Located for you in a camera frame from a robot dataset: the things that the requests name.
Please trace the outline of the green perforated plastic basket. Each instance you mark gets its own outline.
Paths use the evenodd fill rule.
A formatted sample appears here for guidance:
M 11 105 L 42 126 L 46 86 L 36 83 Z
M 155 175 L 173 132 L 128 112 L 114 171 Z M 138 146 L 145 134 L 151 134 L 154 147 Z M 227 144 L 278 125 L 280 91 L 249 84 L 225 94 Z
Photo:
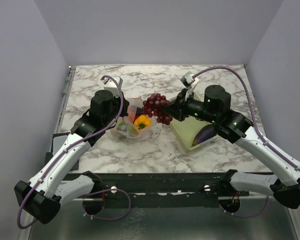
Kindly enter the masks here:
M 193 140 L 195 139 L 195 136 L 199 131 L 209 125 L 206 121 L 200 121 L 195 119 L 192 116 L 187 117 L 184 121 L 178 121 L 176 119 L 173 119 L 170 122 L 170 129 L 174 133 L 177 141 L 179 142 L 181 148 L 185 153 L 192 152 L 194 150 L 199 149 L 200 147 L 215 141 L 218 136 L 214 136 L 212 138 L 209 138 L 206 141 L 203 141 L 195 146 L 193 146 Z

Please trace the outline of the long striped purple eggplant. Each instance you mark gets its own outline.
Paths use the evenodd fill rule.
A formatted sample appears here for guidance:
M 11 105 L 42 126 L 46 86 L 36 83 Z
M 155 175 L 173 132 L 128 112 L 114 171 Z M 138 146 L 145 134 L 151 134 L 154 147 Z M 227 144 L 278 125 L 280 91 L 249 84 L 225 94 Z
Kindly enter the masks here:
M 143 115 L 143 114 L 144 114 L 144 109 L 141 108 L 141 107 L 137 107 L 137 108 L 136 108 L 136 113 L 135 113 L 135 115 L 136 115 L 137 117 L 139 117 L 139 116 L 141 116 L 141 115 Z

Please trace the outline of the purple toy grapes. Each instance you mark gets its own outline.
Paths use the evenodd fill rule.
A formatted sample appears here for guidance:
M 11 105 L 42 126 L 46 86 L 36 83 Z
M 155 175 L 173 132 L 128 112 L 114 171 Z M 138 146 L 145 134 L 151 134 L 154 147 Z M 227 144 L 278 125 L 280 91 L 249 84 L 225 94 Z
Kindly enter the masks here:
M 147 100 L 143 101 L 143 107 L 141 108 L 143 113 L 152 118 L 154 117 L 158 123 L 162 125 L 169 125 L 173 118 L 162 111 L 162 108 L 170 103 L 165 95 L 159 93 L 153 93 Z

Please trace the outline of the clear zip top bag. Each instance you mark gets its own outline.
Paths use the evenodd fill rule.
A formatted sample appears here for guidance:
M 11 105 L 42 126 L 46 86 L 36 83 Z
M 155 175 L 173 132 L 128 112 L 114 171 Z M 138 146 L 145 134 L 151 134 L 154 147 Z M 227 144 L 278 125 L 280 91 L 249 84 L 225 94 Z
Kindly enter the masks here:
M 152 126 L 151 119 L 142 111 L 143 99 L 141 97 L 128 98 L 128 116 L 119 117 L 114 128 L 110 130 L 113 138 L 138 139 L 145 135 Z

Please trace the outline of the yellow toy bell pepper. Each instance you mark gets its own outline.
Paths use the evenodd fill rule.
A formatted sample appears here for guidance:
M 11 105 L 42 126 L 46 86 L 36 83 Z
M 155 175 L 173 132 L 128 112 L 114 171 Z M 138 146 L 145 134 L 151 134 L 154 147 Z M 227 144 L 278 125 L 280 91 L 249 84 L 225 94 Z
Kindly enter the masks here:
M 135 119 L 133 124 L 139 129 L 144 129 L 146 127 L 149 127 L 152 124 L 152 121 L 150 118 L 148 118 L 146 115 L 140 115 L 138 118 Z

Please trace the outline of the dark purple toy eggplant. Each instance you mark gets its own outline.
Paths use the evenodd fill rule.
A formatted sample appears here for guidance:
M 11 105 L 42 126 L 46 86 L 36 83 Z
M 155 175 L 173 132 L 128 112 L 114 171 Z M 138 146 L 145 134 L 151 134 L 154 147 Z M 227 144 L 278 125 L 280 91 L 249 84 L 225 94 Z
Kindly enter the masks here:
M 192 146 L 199 145 L 205 141 L 208 141 L 212 138 L 214 138 L 217 135 L 217 132 L 215 131 L 215 127 L 212 124 L 208 124 L 204 126 L 194 137 L 192 141 Z

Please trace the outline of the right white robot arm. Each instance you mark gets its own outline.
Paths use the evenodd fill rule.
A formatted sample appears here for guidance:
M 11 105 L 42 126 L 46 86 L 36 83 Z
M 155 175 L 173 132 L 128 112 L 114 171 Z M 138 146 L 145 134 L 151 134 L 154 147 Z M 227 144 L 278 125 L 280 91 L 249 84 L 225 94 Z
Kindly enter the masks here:
M 300 161 L 259 136 L 251 120 L 230 108 L 231 95 L 222 86 L 208 86 L 203 101 L 187 92 L 183 89 L 173 101 L 162 106 L 161 111 L 180 122 L 194 117 L 211 123 L 219 137 L 248 151 L 272 171 L 271 175 L 261 175 L 229 170 L 220 180 L 220 191 L 226 196 L 236 191 L 255 192 L 274 197 L 287 208 L 297 209 L 300 206 Z

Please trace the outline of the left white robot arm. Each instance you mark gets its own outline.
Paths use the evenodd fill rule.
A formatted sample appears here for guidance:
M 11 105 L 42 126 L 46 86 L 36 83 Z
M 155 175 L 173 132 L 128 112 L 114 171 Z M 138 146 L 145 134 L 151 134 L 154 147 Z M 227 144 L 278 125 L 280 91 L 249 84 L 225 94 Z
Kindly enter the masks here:
M 62 180 L 73 165 L 113 127 L 119 117 L 127 116 L 129 102 L 123 92 L 98 90 L 91 99 L 90 108 L 79 118 L 62 147 L 49 162 L 30 180 L 20 180 L 14 187 L 19 205 L 17 226 L 26 229 L 32 223 L 22 225 L 21 215 L 26 211 L 42 224 L 49 223 L 61 206 L 81 196 L 96 197 L 106 190 L 101 179 L 90 171 L 68 183 Z

